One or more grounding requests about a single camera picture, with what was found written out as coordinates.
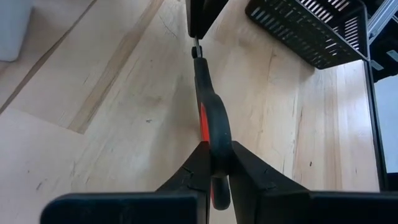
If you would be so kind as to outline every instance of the black plastic basket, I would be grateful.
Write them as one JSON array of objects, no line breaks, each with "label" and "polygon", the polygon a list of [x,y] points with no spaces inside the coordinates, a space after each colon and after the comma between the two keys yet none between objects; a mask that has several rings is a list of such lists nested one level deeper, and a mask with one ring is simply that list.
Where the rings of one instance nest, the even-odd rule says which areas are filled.
[{"label": "black plastic basket", "polygon": [[319,69],[369,61],[366,6],[357,0],[251,0],[246,14]]}]

